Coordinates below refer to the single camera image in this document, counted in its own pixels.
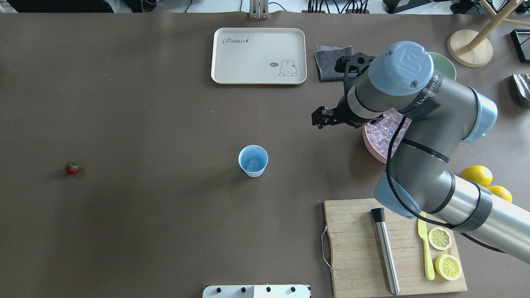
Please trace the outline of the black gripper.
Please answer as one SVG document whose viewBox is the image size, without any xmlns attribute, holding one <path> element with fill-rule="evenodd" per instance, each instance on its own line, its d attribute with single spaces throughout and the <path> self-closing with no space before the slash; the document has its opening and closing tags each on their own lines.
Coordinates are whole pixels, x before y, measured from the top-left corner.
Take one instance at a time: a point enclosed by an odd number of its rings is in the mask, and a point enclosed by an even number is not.
<svg viewBox="0 0 530 298">
<path fill-rule="evenodd" d="M 349 106 L 346 96 L 343 96 L 337 107 L 329 109 L 328 107 L 318 107 L 311 113 L 312 126 L 317 126 L 321 130 L 325 126 L 335 126 L 339 124 L 346 124 L 354 128 L 365 126 L 373 121 L 373 119 L 362 118 L 356 115 Z"/>
</svg>

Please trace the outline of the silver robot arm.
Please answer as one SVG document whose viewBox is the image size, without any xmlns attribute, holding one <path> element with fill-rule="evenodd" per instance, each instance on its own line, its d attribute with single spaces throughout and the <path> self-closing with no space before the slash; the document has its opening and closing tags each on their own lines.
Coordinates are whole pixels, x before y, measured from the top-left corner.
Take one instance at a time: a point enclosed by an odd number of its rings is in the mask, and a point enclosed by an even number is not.
<svg viewBox="0 0 530 298">
<path fill-rule="evenodd" d="M 446 170 L 458 145 L 480 140 L 497 119 L 496 104 L 435 70 L 422 45 L 400 41 L 379 56 L 342 56 L 332 63 L 343 74 L 344 95 L 334 109 L 312 113 L 318 128 L 359 128 L 396 109 L 410 119 L 373 193 L 399 215 L 456 231 L 488 249 L 528 263 L 529 212 Z"/>
</svg>

